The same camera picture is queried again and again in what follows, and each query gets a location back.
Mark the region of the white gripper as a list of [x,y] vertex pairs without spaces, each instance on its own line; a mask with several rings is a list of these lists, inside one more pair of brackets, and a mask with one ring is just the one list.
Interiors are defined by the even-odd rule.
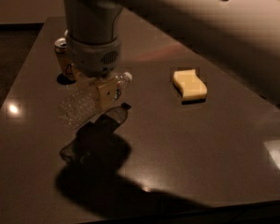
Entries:
[[112,72],[119,63],[121,43],[118,38],[103,45],[89,45],[79,42],[64,33],[67,52],[76,69],[80,71],[77,77],[77,91],[95,93],[95,101],[100,111],[108,109],[120,97],[119,79],[96,77]]

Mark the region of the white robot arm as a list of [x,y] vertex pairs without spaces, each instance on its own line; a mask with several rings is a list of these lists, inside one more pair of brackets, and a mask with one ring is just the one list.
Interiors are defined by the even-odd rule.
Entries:
[[64,0],[66,41],[87,77],[119,62],[120,12],[144,20],[280,109],[280,0]]

